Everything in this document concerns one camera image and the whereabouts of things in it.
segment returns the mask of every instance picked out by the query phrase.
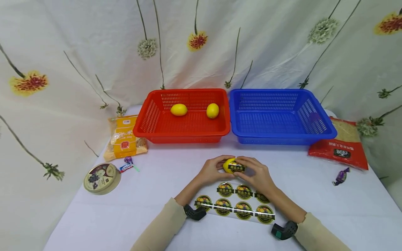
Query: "sticker sheet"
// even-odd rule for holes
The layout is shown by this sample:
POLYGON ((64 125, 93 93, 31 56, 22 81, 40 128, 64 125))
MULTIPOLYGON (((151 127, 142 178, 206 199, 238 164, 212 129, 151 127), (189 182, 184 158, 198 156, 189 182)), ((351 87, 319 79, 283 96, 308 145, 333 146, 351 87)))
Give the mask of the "sticker sheet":
POLYGON ((195 196, 193 208, 203 207, 207 213, 273 224, 275 208, 270 201, 246 182, 232 180, 204 187, 195 196))

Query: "yellow rice bag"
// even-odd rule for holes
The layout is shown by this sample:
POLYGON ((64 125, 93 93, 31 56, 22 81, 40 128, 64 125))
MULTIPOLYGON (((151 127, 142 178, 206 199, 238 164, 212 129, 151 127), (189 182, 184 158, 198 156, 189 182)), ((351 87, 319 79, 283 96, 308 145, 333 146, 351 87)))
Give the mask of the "yellow rice bag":
POLYGON ((103 155, 105 161, 134 156, 148 151, 145 138, 133 135, 133 128, 138 115, 110 118, 111 139, 103 155))

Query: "white flower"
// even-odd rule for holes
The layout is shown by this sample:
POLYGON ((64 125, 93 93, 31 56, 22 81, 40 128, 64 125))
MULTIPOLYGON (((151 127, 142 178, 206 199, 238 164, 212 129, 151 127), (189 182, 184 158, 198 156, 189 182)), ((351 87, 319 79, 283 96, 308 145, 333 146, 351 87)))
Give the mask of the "white flower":
POLYGON ((330 39, 339 25, 339 21, 334 18, 321 19, 308 35, 308 42, 323 44, 330 39))
POLYGON ((368 118, 361 119, 356 123, 356 127, 363 137, 373 137, 378 134, 377 126, 372 125, 371 120, 368 118))
POLYGON ((144 39, 138 44, 137 52, 142 59, 146 60, 153 57, 156 54, 158 45, 156 44, 156 39, 144 39))

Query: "fabric backdrop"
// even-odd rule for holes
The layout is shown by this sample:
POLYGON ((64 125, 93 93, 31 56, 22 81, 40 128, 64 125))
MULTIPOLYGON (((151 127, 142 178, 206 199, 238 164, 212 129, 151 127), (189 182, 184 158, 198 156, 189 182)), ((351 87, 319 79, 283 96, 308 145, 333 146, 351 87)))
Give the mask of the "fabric backdrop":
POLYGON ((1 1, 0 250, 42 250, 108 140, 107 118, 160 88, 304 87, 340 118, 382 118, 383 126, 365 120, 362 139, 402 207, 402 109, 387 113, 402 105, 401 8, 396 0, 1 1))

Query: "human hand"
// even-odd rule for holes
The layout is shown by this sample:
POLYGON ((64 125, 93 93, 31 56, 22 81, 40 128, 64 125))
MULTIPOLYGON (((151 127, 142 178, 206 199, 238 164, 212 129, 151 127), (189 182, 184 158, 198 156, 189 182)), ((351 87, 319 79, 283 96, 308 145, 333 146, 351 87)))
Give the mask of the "human hand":
POLYGON ((261 164, 255 158, 245 156, 237 157, 235 161, 252 169, 255 172, 255 174, 251 177, 241 172, 235 172, 235 176, 240 177, 250 183, 255 189, 258 190, 258 192, 264 194, 267 198, 275 193, 277 187, 274 184, 266 165, 261 164))
POLYGON ((234 175, 230 173, 221 173, 218 170, 223 169, 223 164, 228 159, 233 159, 235 156, 232 155, 221 155, 219 157, 209 159, 205 162, 200 173, 194 178, 202 186, 210 185, 218 180, 225 181, 234 179, 234 175))

